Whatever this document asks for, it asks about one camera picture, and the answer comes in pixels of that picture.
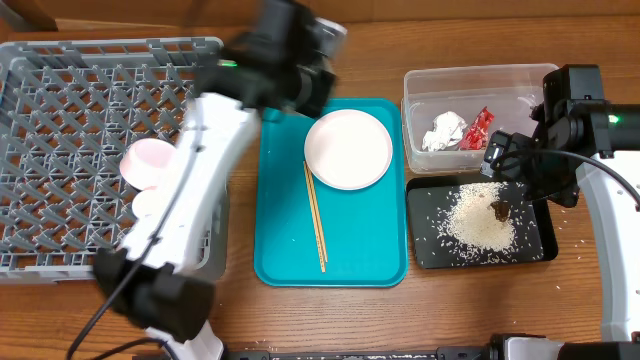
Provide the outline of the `red snack wrapper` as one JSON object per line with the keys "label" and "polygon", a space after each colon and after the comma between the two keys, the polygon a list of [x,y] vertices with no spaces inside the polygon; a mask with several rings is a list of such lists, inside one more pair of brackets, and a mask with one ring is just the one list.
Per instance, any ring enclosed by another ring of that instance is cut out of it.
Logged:
{"label": "red snack wrapper", "polygon": [[489,138],[489,128],[494,120],[494,115],[484,107],[458,143],[459,150],[482,150],[486,147]]}

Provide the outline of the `white tissue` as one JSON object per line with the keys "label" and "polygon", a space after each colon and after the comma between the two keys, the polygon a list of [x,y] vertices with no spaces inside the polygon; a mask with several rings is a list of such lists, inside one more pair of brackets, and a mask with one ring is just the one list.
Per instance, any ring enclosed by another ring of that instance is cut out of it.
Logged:
{"label": "white tissue", "polygon": [[434,118],[433,129],[425,133],[422,149],[434,152],[455,146],[462,140],[466,128],[466,121],[455,112],[442,113]]}

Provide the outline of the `small pink-white bowl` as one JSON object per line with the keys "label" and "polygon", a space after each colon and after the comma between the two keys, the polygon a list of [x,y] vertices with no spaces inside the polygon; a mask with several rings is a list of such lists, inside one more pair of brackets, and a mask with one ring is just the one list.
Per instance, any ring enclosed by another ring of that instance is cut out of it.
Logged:
{"label": "small pink-white bowl", "polygon": [[122,178],[138,190],[156,187],[176,148],[169,142],[144,138],[131,144],[119,164]]}

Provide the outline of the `cream white cup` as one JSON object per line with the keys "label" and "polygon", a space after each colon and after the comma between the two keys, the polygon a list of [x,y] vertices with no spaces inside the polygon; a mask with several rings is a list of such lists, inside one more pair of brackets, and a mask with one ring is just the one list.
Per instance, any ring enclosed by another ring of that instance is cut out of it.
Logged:
{"label": "cream white cup", "polygon": [[142,190],[134,197],[131,208],[136,218],[144,218],[156,211],[162,211],[164,204],[157,188],[150,187]]}

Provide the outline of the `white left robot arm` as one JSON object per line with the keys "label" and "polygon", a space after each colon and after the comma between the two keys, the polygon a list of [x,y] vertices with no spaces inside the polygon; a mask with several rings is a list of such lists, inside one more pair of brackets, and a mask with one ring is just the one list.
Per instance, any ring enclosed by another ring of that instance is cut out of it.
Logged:
{"label": "white left robot arm", "polygon": [[197,65],[176,153],[157,203],[92,272],[105,308],[144,329],[173,359],[219,359],[209,323],[215,286],[198,278],[201,241],[266,109],[316,118],[336,82],[330,65],[345,28],[295,1],[267,1],[254,27]]}

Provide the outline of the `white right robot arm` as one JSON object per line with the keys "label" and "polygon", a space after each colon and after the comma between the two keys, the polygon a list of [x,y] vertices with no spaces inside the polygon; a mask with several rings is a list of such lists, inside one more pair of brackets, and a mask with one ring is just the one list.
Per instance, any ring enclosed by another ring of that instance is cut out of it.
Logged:
{"label": "white right robot arm", "polygon": [[485,359],[636,359],[639,356],[639,107],[613,104],[596,65],[565,65],[543,79],[530,136],[495,132],[483,175],[518,182],[528,200],[586,200],[602,282],[598,342],[498,334]]}

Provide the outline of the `brown food scrap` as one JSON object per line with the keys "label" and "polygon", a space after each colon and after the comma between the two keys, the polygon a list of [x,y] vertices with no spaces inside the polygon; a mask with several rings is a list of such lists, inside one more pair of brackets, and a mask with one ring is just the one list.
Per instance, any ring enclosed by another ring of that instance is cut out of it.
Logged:
{"label": "brown food scrap", "polygon": [[510,218],[511,206],[507,201],[494,201],[490,204],[494,210],[495,218],[500,222],[506,222]]}

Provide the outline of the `large white plate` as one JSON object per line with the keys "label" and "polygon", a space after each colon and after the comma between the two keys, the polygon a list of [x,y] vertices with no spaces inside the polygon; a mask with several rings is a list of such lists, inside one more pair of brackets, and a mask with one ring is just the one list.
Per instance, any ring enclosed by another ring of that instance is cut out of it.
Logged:
{"label": "large white plate", "polygon": [[317,120],[307,133],[304,157],[324,184],[338,190],[360,190],[380,180],[393,158],[391,136],[376,117],[342,109]]}

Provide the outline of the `wooden chopstick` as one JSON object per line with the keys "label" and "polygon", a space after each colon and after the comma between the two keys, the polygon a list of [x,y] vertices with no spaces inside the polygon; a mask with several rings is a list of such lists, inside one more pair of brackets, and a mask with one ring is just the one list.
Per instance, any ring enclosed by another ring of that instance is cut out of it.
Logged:
{"label": "wooden chopstick", "polygon": [[323,230],[323,225],[322,225],[322,219],[321,219],[318,199],[317,199],[317,203],[318,203],[318,212],[319,212],[320,225],[321,225],[321,231],[322,231],[322,237],[323,237],[323,250],[324,250],[325,260],[326,260],[326,264],[327,264],[328,263],[328,253],[327,253],[327,248],[326,248],[325,235],[324,235],[324,230]]}
{"label": "wooden chopstick", "polygon": [[320,218],[319,218],[319,212],[318,212],[318,203],[317,203],[317,199],[316,199],[316,195],[315,195],[315,188],[314,188],[314,183],[313,183],[313,176],[312,176],[311,171],[310,171],[310,169],[309,169],[309,167],[308,167],[306,162],[303,162],[303,167],[304,167],[305,180],[306,180],[306,186],[307,186],[310,210],[311,210],[311,215],[312,215],[312,221],[313,221],[313,225],[314,225],[316,246],[317,246],[317,250],[318,250],[318,257],[319,257],[319,261],[320,261],[321,272],[325,273],[326,272],[326,260],[325,260],[324,250],[323,250],[323,237],[322,237]]}

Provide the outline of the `clear plastic bin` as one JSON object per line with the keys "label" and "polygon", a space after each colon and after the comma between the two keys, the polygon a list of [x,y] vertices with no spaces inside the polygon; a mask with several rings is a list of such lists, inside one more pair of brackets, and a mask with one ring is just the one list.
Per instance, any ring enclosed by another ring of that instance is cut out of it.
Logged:
{"label": "clear plastic bin", "polygon": [[533,134],[532,109],[543,102],[543,78],[555,64],[509,64],[413,70],[404,77],[403,139],[408,166],[415,174],[477,170],[481,151],[455,147],[422,148],[433,120],[453,111],[472,124],[482,109],[494,115],[489,131]]}

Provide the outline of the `teal plastic tray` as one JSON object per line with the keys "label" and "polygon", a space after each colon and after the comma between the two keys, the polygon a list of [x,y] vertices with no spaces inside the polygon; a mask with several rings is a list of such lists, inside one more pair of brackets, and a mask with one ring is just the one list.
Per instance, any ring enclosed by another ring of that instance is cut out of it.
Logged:
{"label": "teal plastic tray", "polygon": [[316,180],[328,248],[319,260],[303,170],[303,148],[314,121],[275,110],[265,114],[260,141],[254,270],[270,286],[392,287],[409,267],[402,119],[383,98],[336,98],[327,112],[355,109],[376,117],[389,132],[392,160],[386,174],[362,190],[338,190]]}

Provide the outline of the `grey dish rack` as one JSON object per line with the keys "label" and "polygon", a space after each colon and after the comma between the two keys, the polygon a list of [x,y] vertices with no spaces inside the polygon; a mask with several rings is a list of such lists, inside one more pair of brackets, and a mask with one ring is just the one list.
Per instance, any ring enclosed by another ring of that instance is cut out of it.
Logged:
{"label": "grey dish rack", "polygon": [[178,138],[215,37],[7,42],[1,47],[1,281],[91,278],[135,216],[119,164]]}

